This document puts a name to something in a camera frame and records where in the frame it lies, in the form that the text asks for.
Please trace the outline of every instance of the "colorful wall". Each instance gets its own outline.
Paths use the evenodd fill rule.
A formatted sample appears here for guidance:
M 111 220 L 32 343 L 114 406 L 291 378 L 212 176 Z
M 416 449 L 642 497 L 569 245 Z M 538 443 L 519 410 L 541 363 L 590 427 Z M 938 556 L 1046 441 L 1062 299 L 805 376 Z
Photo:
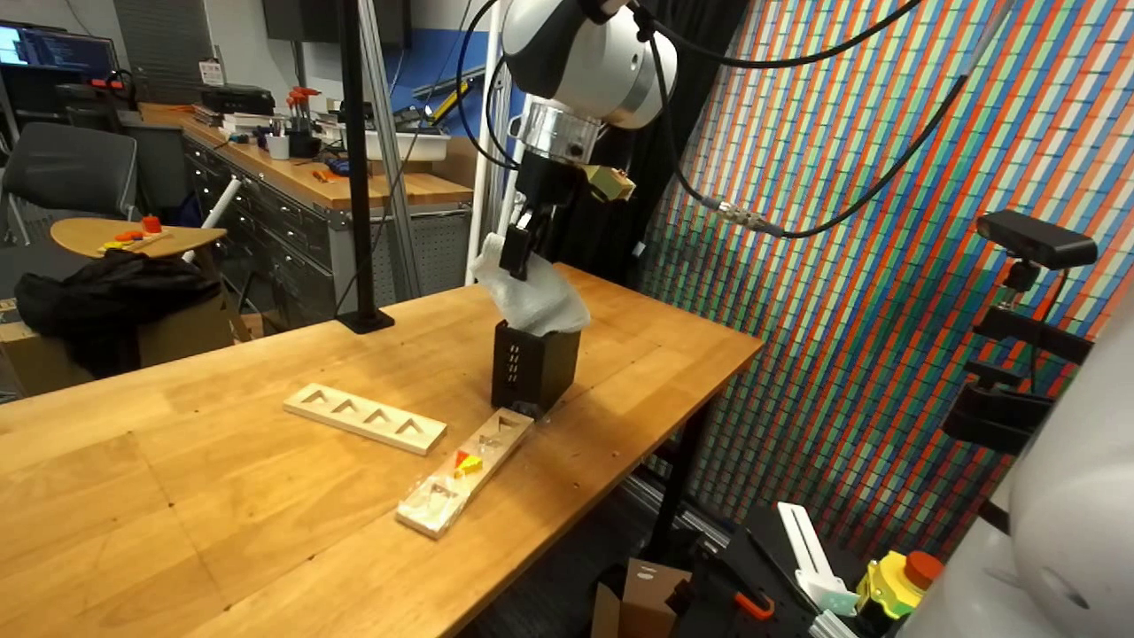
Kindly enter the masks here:
M 753 3 L 737 56 L 814 55 L 900 0 Z M 854 202 L 921 133 L 993 29 L 997 0 L 926 0 L 864 45 L 795 72 L 730 72 L 684 170 L 702 193 L 786 227 Z M 1028 0 L 909 170 L 851 225 L 776 243 L 671 188 L 646 257 L 649 293 L 766 336 L 721 400 L 695 499 L 741 520 L 796 499 L 825 543 L 955 550 L 1009 456 L 938 433 L 984 357 L 1028 376 L 1022 348 L 970 336 L 1007 252 L 974 235 L 993 208 L 1085 232 L 1104 260 L 1073 270 L 1052 323 L 1097 336 L 1134 263 L 1134 7 Z M 1023 313 L 1041 310 L 1041 276 Z M 1059 388 L 1040 363 L 1040 388 Z

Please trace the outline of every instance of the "metal pole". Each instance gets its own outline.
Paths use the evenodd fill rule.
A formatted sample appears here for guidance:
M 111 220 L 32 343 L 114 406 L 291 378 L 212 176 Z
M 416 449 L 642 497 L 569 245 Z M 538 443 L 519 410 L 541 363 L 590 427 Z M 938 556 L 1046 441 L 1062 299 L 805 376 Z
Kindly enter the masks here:
M 390 83 L 388 83 L 388 62 L 382 62 L 382 36 L 381 36 L 381 13 L 371 0 L 357 0 L 362 17 L 362 42 L 365 42 L 365 72 L 371 83 L 371 116 L 382 142 L 382 167 L 388 167 L 388 213 L 394 220 L 394 286 L 397 299 L 418 299 L 422 293 L 422 273 L 418 273 L 418 245 L 411 227 L 411 207 L 403 194 L 403 155 L 397 153 L 394 140 L 394 108 L 390 108 Z
M 365 121 L 362 121 L 362 51 L 357 51 L 357 3 L 339 0 L 339 56 L 345 56 L 345 109 L 348 109 L 348 167 L 352 167 L 352 243 L 357 310 L 339 316 L 355 333 L 394 325 L 375 310 L 375 273 L 370 243 L 370 167 L 365 167 Z

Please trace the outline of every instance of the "wooden block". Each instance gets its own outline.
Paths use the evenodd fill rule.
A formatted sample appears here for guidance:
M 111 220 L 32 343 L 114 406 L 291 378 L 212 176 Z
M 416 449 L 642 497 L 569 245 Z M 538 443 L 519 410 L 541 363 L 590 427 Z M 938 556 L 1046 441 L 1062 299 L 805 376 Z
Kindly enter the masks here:
M 306 390 L 291 394 L 284 400 L 287 410 L 338 427 L 338 428 L 352 428 L 357 435 L 411 449 L 411 453 L 428 453 L 428 448 L 446 433 L 442 422 L 411 414 L 411 410 L 397 410 L 390 406 L 357 398 L 357 394 L 345 394 L 335 388 L 318 388 L 309 384 Z
M 409 499 L 397 505 L 397 520 L 422 534 L 442 534 L 493 471 L 520 448 L 531 419 L 496 410 L 446 456 Z

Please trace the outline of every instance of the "chair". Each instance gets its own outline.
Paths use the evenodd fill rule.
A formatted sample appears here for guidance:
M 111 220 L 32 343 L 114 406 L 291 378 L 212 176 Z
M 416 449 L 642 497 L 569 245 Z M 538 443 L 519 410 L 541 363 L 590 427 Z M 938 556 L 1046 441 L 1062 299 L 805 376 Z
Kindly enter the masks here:
M 66 276 L 88 260 L 50 243 L 59 217 L 131 217 L 139 142 L 128 134 L 32 124 L 3 167 L 6 245 L 0 245 L 0 299 L 13 293 L 22 273 Z
M 19 245 L 50 245 L 50 225 L 74 213 L 131 217 L 139 142 L 114 133 L 32 124 L 3 167 L 6 232 Z

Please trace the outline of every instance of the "floor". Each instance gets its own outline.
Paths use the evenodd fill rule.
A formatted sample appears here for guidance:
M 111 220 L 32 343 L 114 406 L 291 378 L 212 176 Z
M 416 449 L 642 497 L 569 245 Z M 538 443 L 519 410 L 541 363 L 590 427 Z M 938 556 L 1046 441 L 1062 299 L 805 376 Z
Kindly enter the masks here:
M 646 547 L 649 525 L 652 512 L 617 489 L 496 597 L 463 638 L 584 638 L 591 630 L 591 584 L 605 569 Z

